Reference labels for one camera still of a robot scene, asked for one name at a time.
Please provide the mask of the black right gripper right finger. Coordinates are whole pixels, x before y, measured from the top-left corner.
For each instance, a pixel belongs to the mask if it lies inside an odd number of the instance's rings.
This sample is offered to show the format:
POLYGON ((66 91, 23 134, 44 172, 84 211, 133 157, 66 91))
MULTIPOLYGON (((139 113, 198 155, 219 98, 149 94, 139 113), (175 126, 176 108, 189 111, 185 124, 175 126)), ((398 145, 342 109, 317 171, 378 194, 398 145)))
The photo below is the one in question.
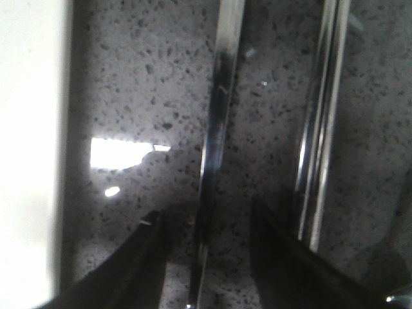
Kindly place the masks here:
POLYGON ((250 265, 262 308, 389 308, 296 240, 254 199, 250 265))

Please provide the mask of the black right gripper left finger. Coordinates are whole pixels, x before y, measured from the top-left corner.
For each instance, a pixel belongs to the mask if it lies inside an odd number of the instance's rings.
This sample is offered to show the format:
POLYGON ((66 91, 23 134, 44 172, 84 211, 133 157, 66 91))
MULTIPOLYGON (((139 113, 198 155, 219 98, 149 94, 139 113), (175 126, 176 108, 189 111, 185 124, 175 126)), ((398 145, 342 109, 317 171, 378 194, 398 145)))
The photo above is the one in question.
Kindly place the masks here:
POLYGON ((99 267, 43 308, 158 308, 165 279, 164 214, 151 211, 99 267))

